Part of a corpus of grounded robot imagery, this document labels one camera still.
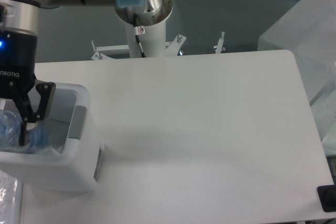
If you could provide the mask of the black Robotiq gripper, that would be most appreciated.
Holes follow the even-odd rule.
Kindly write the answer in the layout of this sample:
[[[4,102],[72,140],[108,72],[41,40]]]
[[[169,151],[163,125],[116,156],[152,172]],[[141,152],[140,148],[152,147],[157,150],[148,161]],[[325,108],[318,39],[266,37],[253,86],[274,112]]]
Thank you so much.
[[[27,124],[44,120],[50,111],[56,91],[53,82],[36,81],[35,54],[37,36],[8,29],[1,30],[1,98],[13,99],[9,83],[15,84],[15,105],[22,118],[19,146],[27,142]],[[40,96],[33,111],[28,92],[35,88]]]

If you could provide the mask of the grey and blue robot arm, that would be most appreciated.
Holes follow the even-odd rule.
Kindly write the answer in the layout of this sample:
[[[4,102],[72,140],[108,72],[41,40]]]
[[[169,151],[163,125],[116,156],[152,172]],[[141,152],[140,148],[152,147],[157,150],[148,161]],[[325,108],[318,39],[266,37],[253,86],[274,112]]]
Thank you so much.
[[[79,5],[113,6],[128,26],[132,58],[165,55],[166,32],[159,26],[170,16],[172,0],[1,0],[1,98],[16,107],[1,112],[1,148],[27,145],[28,124],[44,120],[54,99],[56,85],[35,75],[40,10]]]

